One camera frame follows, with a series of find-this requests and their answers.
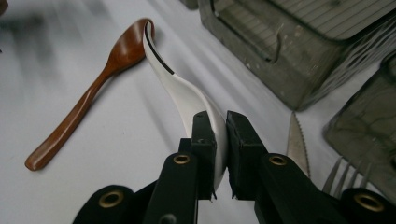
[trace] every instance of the white surface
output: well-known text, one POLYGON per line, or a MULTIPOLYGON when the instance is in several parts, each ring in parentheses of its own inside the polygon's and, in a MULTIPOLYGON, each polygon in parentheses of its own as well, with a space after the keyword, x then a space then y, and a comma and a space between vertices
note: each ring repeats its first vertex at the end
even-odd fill
MULTIPOLYGON (((186 137, 171 97, 147 60, 111 79, 53 161, 24 167, 106 64, 130 24, 149 17, 156 46, 182 78, 219 106, 246 115, 270 152, 285 153, 290 111, 178 0, 56 1, 25 14, 9 1, 0 18, 0 223, 71 223, 98 189, 139 190, 158 178, 164 159, 186 137), (32 15, 41 20, 32 22, 32 15)), ((338 155, 322 127, 377 69, 373 65, 297 113, 320 188, 338 155)), ((199 203, 199 223, 258 223, 253 202, 231 199, 226 174, 218 199, 199 203)))

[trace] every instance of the spoon bowl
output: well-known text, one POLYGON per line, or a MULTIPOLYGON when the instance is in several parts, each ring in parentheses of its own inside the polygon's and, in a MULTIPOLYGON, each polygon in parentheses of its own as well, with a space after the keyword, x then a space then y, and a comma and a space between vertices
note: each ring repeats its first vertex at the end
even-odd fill
POLYGON ((25 166, 36 171, 44 168, 61 149, 73 131, 82 121, 92 101, 103 84, 110 78, 145 58, 143 30, 150 19, 144 18, 132 24, 118 39, 111 50, 105 68, 85 91, 70 113, 49 137, 27 158, 25 166))

